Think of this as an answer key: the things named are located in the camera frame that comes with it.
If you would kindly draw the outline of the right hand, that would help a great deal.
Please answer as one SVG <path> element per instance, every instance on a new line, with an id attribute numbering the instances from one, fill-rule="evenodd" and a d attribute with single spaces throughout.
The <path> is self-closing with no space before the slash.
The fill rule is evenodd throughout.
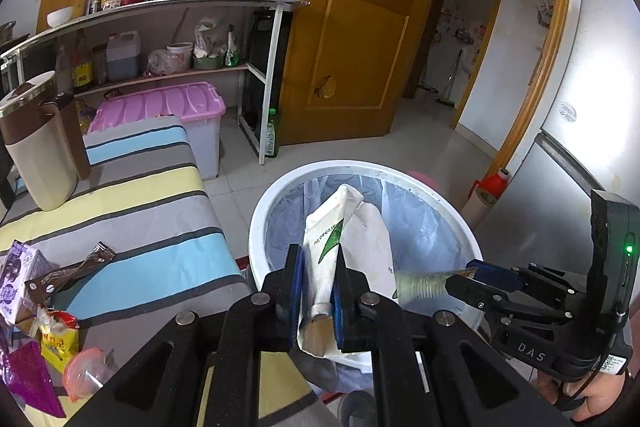
<path id="1" fill-rule="evenodd" d="M 627 375 L 610 375 L 597 373 L 586 384 L 587 377 L 574 383 L 560 383 L 551 376 L 538 372 L 533 382 L 534 387 L 551 403 L 555 403 L 560 397 L 560 392 L 571 397 L 577 395 L 585 401 L 573 413 L 573 421 L 588 421 L 606 412 L 623 392 L 627 382 Z"/>

